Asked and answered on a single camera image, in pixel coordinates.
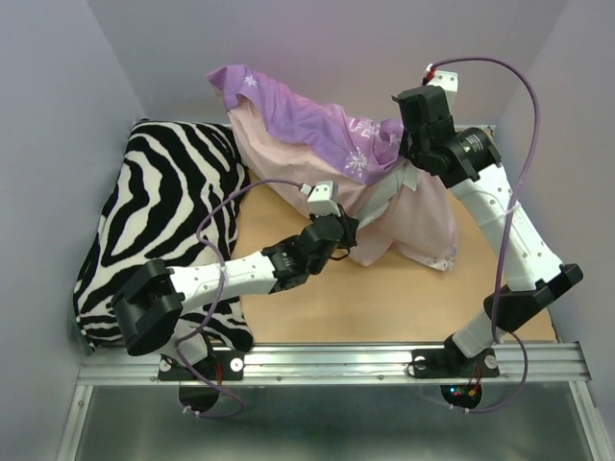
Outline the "purple princess pillowcase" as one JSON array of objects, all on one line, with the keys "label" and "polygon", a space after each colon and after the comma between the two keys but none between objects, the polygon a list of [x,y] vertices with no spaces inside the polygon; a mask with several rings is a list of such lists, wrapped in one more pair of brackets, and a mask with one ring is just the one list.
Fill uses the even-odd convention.
[{"label": "purple princess pillowcase", "polygon": [[[245,64],[223,66],[206,78],[244,162],[302,215],[308,214],[306,199],[293,182],[336,182],[338,202],[354,218],[375,184],[411,163],[399,154],[403,125],[396,119],[374,121],[336,104],[319,105]],[[381,217],[357,230],[354,262],[369,266],[396,247],[432,269],[453,269],[457,224],[446,189],[415,168],[417,189],[404,187]]]}]

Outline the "white pillow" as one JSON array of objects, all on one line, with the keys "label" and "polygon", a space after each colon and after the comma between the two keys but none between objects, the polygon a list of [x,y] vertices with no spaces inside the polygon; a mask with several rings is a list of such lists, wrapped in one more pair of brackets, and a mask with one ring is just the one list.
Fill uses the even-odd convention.
[{"label": "white pillow", "polygon": [[407,162],[395,168],[371,188],[367,200],[355,213],[354,218],[358,220],[358,229],[369,226],[381,217],[404,187],[415,191],[419,184],[418,170],[411,163]]}]

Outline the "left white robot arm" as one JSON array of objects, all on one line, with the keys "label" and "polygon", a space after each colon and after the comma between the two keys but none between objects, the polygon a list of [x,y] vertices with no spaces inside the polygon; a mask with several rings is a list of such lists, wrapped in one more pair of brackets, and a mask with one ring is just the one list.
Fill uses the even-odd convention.
[{"label": "left white robot arm", "polygon": [[163,352],[188,335],[180,318],[232,298],[286,291],[320,274],[337,250],[356,244],[358,219],[313,216],[298,235],[251,255],[204,266],[170,267],[160,259],[136,269],[111,299],[128,355]]}]

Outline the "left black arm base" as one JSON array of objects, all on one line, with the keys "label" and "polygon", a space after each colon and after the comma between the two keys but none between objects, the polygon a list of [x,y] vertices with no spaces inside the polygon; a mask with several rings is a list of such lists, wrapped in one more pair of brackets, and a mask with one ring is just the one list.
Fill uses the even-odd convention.
[{"label": "left black arm base", "polygon": [[[194,364],[192,368],[202,377],[221,387],[225,382],[241,381],[244,374],[244,352],[214,350],[211,355]],[[222,401],[222,393],[194,375],[180,360],[167,355],[160,357],[158,380],[181,383],[178,397],[180,403],[191,409],[205,412]]]}]

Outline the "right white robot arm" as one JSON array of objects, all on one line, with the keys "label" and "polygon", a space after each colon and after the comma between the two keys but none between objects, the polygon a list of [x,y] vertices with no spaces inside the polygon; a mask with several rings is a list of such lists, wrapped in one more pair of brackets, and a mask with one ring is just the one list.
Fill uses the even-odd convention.
[{"label": "right white robot arm", "polygon": [[463,375],[477,355],[561,298],[583,279],[563,262],[516,200],[495,144],[479,128],[455,129],[443,88],[422,85],[394,96],[404,127],[401,155],[437,177],[460,201],[498,257],[494,292],[445,342],[442,363]]}]

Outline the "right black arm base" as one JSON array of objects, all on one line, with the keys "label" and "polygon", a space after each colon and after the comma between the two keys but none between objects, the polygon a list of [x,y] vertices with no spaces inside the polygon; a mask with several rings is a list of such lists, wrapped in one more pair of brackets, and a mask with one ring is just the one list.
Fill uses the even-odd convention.
[{"label": "right black arm base", "polygon": [[476,410],[482,398],[482,382],[500,376],[495,353],[487,349],[473,358],[452,349],[417,349],[411,353],[406,374],[416,379],[439,379],[445,402],[463,410]]}]

